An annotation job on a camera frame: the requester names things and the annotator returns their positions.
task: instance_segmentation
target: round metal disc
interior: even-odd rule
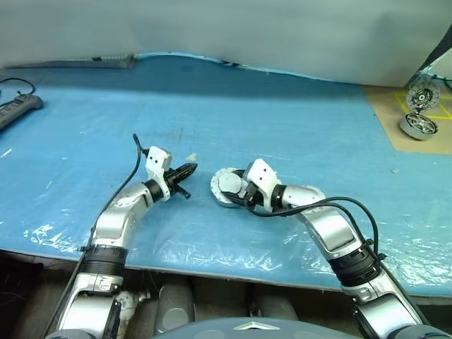
[[[408,90],[406,104],[410,112],[420,113],[432,109],[439,102],[441,91],[431,79],[414,82]]]
[[[432,120],[415,113],[405,115],[400,120],[400,128],[417,140],[427,140],[438,131],[438,126]]]
[[[222,168],[215,173],[210,181],[210,190],[221,206],[239,207],[236,203],[233,203],[231,200],[226,198],[222,193],[222,191],[232,192],[239,195],[244,193],[246,182],[241,177],[233,173],[233,171],[237,170],[238,168],[235,167]]]

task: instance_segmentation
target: silver robot arm segment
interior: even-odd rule
[[[138,223],[154,202],[166,201],[178,192],[190,197],[178,183],[194,172],[196,164],[172,169],[167,151],[153,146],[144,152],[148,181],[123,189],[97,219],[59,318],[59,331],[82,330],[95,339],[116,337],[121,305],[115,296],[123,283],[129,244]]]
[[[343,292],[355,303],[355,318],[368,338],[399,338],[395,335],[404,328],[423,324],[416,307],[405,298],[400,285],[369,247],[371,242],[360,237],[336,208],[319,206],[325,198],[319,189],[282,185],[276,172],[262,159],[255,160],[245,171],[234,173],[241,176],[246,188],[239,193],[222,193],[254,214],[268,216],[318,203],[318,207],[295,215],[330,263]],[[268,213],[256,212],[257,205]]]

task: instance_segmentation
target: table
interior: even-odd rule
[[[45,108],[0,134],[0,248],[76,260],[143,146],[196,154],[192,194],[158,203],[127,265],[321,289],[339,284],[294,218],[220,207],[212,175],[262,157],[286,184],[361,200],[386,263],[410,293],[452,295],[449,156],[392,149],[362,87],[154,56],[132,69],[15,69]],[[2,85],[2,101],[25,86]],[[134,182],[146,179],[142,166]],[[368,219],[353,209],[371,237]]]

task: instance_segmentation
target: cardboard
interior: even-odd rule
[[[427,117],[438,125],[439,131],[425,141],[408,136],[399,127],[399,121],[409,112],[405,104],[405,89],[366,86],[364,90],[394,149],[452,155],[452,93],[445,87],[441,87],[439,104],[426,112]]]

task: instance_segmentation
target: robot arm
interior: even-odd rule
[[[115,296],[123,283],[122,271],[137,224],[155,202],[166,201],[177,192],[190,197],[178,183],[194,172],[196,164],[172,169],[172,157],[165,150],[153,146],[143,152],[148,181],[120,191],[97,219],[59,318],[59,332],[48,338],[60,338],[62,331],[75,329],[87,338],[115,338],[121,311]]]
[[[222,196],[213,191],[220,202],[220,198],[226,198],[227,202],[243,205],[259,216],[277,215],[278,211],[314,204],[293,214],[306,225],[338,277],[343,292],[352,298],[355,318],[368,338],[426,338],[422,335],[438,333],[426,326],[423,315],[369,247],[371,241],[365,240],[360,231],[331,206],[334,204],[322,205],[325,195],[320,190],[311,186],[282,185],[276,172],[262,159],[255,160],[246,170],[226,172],[213,179],[220,188]],[[257,212],[257,205],[263,206],[267,213]],[[419,335],[411,336],[413,331]],[[408,337],[403,337],[404,333],[409,333]]]

